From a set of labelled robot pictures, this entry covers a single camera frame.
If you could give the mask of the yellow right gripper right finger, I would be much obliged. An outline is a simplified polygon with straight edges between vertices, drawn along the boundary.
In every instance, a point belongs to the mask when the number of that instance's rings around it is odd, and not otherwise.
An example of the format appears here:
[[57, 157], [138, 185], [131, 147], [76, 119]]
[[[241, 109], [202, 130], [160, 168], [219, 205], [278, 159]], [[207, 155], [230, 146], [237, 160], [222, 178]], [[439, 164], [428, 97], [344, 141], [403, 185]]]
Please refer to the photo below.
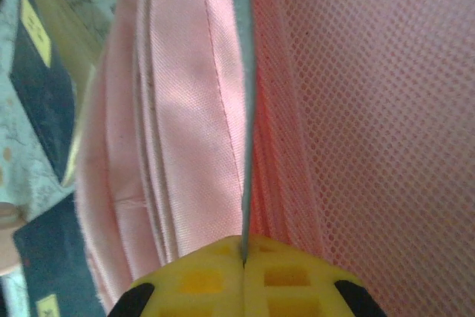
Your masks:
[[243, 271], [245, 316], [385, 316], [352, 273], [295, 247], [249, 238]]

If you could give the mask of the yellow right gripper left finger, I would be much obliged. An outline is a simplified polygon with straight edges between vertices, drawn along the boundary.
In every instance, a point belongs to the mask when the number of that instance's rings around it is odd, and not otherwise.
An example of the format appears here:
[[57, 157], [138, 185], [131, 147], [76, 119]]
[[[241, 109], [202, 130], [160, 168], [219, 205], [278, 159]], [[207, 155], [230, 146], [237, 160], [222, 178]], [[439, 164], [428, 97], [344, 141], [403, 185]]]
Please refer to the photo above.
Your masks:
[[109, 316], [242, 316], [240, 242], [223, 238], [137, 279]]

